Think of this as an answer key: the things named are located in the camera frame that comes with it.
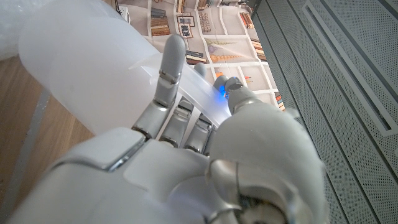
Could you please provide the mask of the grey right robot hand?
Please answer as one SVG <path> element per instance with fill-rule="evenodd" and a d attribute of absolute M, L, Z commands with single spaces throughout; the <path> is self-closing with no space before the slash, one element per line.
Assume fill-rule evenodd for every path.
<path fill-rule="evenodd" d="M 87 140 L 59 159 L 9 223 L 326 223 L 325 167 L 303 126 L 233 79 L 231 116 L 208 156 L 155 138 L 185 60 L 165 44 L 155 97 L 131 129 Z"/>

